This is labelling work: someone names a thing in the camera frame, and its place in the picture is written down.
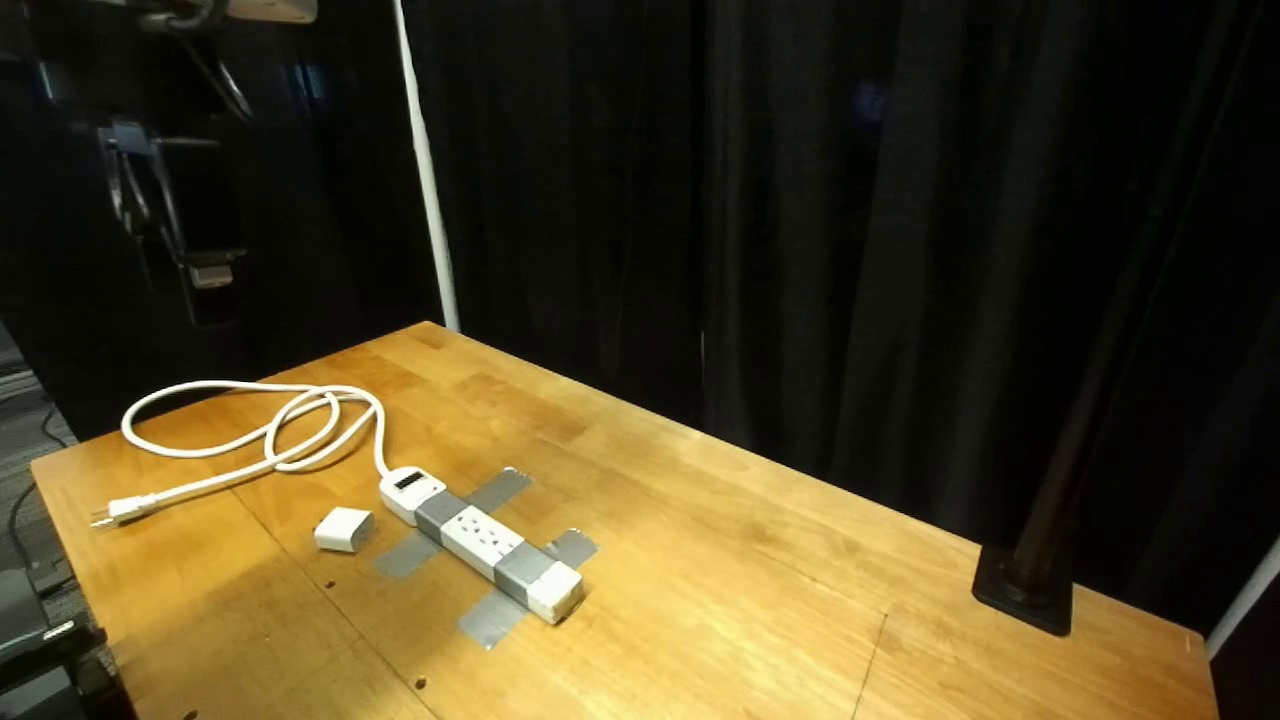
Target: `black curtain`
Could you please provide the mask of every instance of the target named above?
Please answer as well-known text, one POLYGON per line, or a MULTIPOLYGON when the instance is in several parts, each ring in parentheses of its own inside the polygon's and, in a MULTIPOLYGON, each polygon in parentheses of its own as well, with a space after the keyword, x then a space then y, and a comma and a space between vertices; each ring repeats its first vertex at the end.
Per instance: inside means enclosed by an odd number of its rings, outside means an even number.
POLYGON ((140 6, 17 6, 0 21, 30 50, 0 43, 0 314, 76 437, 112 432, 161 384, 267 375, 434 313, 390 4, 220 25, 207 64, 253 121, 176 39, 144 36, 140 6), (188 319, 181 262, 119 228, 97 134, 112 122, 214 143, 166 154, 188 240, 245 248, 214 319, 188 319))
POLYGON ((1078 461, 1078 575, 1209 629, 1277 531, 1277 248, 1251 219, 1191 230, 1241 46, 1277 39, 1254 4, 418 0, 410 21, 467 330, 1013 545, 1134 262, 1141 322, 1078 461), (1209 503, 1216 484, 1254 512, 1209 503), (1205 575, 1167 548, 1241 560, 1205 575))

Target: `power strip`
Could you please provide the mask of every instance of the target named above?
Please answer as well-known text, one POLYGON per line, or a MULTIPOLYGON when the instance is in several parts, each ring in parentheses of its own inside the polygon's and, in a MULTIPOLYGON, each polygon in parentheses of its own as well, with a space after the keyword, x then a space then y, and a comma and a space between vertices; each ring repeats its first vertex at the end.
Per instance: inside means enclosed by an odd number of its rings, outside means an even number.
POLYGON ((531 548, 482 509, 451 494, 432 473, 395 466, 378 481, 378 494, 399 519, 470 564, 545 625, 558 625, 583 600, 583 575, 575 568, 531 548))

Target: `wooden table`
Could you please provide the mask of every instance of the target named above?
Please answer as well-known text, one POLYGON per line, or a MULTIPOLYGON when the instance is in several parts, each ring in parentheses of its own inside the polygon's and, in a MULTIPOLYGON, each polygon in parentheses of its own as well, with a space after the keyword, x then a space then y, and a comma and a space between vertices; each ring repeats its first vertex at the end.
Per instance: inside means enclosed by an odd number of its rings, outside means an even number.
MULTIPOLYGON (((107 494, 235 463, 101 437, 34 481, 140 716, 1216 716, 1194 632, 1075 589, 1075 632, 1043 637, 969 594, 977 545, 434 322, 279 378, 372 388, 390 463, 455 492, 525 466, 494 514, 534 545, 589 531, 589 600, 493 653, 467 640, 486 583, 461 560, 377 568, 410 527, 369 450, 89 527, 107 494), (331 503, 377 509, 361 556, 311 548, 331 503)), ((144 432, 207 444, 267 405, 214 397, 144 432)))

